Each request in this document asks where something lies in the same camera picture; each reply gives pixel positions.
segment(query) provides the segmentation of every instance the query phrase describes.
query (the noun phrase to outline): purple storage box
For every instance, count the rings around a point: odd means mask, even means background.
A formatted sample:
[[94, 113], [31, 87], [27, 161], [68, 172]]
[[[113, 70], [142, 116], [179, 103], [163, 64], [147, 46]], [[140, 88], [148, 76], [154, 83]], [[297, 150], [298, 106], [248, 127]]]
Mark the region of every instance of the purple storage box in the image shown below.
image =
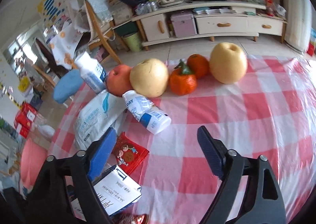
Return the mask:
[[176, 37], [193, 36], [197, 34], [192, 11], [181, 11], [171, 16]]

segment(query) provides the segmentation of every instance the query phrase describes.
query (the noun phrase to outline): drawer handle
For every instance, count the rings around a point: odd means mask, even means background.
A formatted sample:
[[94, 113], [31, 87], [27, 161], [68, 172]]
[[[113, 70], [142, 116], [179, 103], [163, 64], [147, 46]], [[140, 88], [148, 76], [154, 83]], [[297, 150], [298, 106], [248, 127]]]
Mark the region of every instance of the drawer handle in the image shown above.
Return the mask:
[[217, 24], [218, 27], [230, 27], [231, 24], [227, 23], [227, 24]]
[[271, 26], [271, 25], [263, 24], [263, 25], [262, 25], [262, 28], [264, 28], [264, 29], [271, 29], [272, 26]]
[[159, 27], [159, 30], [162, 34], [165, 33], [165, 29], [163, 28], [163, 23], [162, 21], [158, 21], [158, 27]]

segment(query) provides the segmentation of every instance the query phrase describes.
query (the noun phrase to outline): tv stand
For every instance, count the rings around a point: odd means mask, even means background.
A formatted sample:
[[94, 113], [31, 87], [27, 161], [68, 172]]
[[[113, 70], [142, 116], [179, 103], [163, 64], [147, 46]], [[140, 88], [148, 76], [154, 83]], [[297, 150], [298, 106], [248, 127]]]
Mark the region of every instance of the tv stand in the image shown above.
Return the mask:
[[[193, 9], [197, 7], [228, 7], [236, 10], [235, 14], [194, 14], [197, 34], [187, 37], [170, 37], [167, 18], [172, 12]], [[183, 2], [181, 4], [160, 8], [144, 15], [132, 18], [136, 21], [143, 39], [143, 46], [148, 50], [148, 46], [190, 38], [209, 37], [215, 41], [217, 36], [249, 36], [256, 41], [259, 34], [271, 34], [281, 37], [284, 42], [286, 21], [278, 17], [250, 16], [244, 14], [245, 11], [256, 12], [257, 9], [266, 9], [266, 6], [238, 1], [198, 1], [193, 3]]]

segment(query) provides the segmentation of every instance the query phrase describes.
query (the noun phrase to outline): checkered tablecloth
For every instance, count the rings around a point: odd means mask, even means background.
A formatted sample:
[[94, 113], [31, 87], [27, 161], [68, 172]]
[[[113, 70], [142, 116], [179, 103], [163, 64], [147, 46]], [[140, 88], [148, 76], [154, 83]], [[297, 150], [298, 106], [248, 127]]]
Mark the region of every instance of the checkered tablecloth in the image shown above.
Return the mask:
[[[170, 71], [177, 64], [168, 63]], [[142, 186], [133, 205], [150, 214], [151, 224], [199, 223], [219, 188], [197, 142], [197, 129], [210, 134], [246, 157], [268, 157], [281, 188], [287, 220], [300, 210], [316, 184], [316, 62], [249, 56], [245, 77], [232, 85], [212, 76], [198, 80], [190, 95], [166, 91], [154, 103], [172, 119], [152, 135], [128, 114], [128, 138], [150, 151], [131, 174]], [[73, 124], [78, 111], [95, 94], [81, 87], [53, 138], [49, 154], [57, 158], [76, 152]], [[246, 185], [241, 183], [229, 218], [236, 217]]]

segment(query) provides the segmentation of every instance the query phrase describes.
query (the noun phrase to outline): blue stool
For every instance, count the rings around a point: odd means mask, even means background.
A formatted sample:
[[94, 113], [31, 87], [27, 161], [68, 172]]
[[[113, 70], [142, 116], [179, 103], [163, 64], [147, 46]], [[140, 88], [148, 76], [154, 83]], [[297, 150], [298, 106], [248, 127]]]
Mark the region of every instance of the blue stool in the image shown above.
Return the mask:
[[77, 93], [83, 83], [83, 79], [80, 77], [80, 72], [77, 69], [71, 70], [60, 81], [54, 88], [54, 100], [63, 104], [70, 96]]

